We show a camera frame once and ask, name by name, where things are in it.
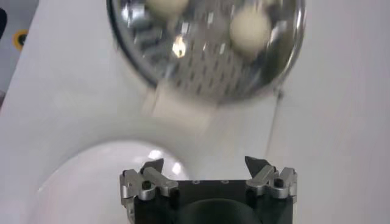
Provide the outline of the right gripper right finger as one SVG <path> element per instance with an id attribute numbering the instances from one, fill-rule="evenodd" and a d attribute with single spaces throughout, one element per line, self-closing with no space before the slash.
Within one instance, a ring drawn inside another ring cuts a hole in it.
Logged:
<path id="1" fill-rule="evenodd" d="M 246 180 L 246 186 L 257 197 L 269 195 L 275 199 L 297 197 L 297 172 L 290 167 L 284 167 L 281 172 L 265 159 L 251 156 L 244 158 L 251 179 Z"/>

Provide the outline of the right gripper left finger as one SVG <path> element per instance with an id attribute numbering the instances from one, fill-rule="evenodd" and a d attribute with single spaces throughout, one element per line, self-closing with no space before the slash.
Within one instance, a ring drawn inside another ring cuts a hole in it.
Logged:
<path id="1" fill-rule="evenodd" d="M 124 170 L 119 176 L 121 204 L 130 208 L 137 198 L 141 201 L 153 200 L 160 193 L 163 197 L 175 197 L 179 194 L 179 182 L 162 174 L 164 159 L 146 162 L 137 172 Z"/>

